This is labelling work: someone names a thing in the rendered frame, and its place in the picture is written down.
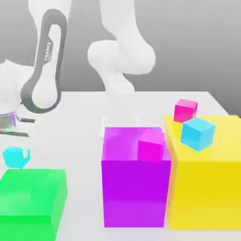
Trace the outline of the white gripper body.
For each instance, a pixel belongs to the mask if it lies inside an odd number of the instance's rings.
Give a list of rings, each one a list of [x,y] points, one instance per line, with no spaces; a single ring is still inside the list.
[[[32,149],[38,147],[38,140],[32,133],[0,130],[0,150],[10,146]]]

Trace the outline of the small cyan cube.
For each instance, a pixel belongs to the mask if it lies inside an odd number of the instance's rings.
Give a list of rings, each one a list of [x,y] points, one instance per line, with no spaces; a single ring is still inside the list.
[[[23,148],[9,146],[3,153],[3,159],[8,168],[22,169],[31,159],[30,151],[27,158],[23,158]]]
[[[216,125],[195,117],[182,123],[180,142],[199,152],[213,143]]]

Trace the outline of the small magenta cube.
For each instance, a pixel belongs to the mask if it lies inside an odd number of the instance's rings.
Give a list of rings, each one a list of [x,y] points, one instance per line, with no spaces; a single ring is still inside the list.
[[[146,129],[138,138],[137,159],[160,163],[164,153],[165,136],[161,128]]]

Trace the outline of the small pink cube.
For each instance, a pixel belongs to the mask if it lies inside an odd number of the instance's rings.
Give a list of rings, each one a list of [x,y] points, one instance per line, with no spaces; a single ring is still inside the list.
[[[196,117],[198,103],[196,101],[179,99],[175,104],[174,121],[183,123]]]

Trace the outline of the large green box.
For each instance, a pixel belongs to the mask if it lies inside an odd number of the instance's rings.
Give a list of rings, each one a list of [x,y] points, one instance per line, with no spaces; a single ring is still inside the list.
[[[0,241],[55,241],[67,194],[64,169],[8,169],[0,179]]]

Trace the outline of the large purple box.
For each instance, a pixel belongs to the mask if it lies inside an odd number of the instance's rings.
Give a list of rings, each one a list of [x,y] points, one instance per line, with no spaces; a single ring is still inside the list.
[[[105,227],[163,227],[171,157],[164,144],[160,163],[137,159],[138,138],[154,127],[105,129],[101,158]]]

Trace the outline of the large yellow box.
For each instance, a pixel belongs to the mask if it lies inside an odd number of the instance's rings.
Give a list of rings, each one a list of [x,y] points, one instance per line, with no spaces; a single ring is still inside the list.
[[[171,171],[166,217],[171,230],[241,230],[241,118],[207,115],[213,144],[197,152],[180,141],[182,125],[164,116]]]

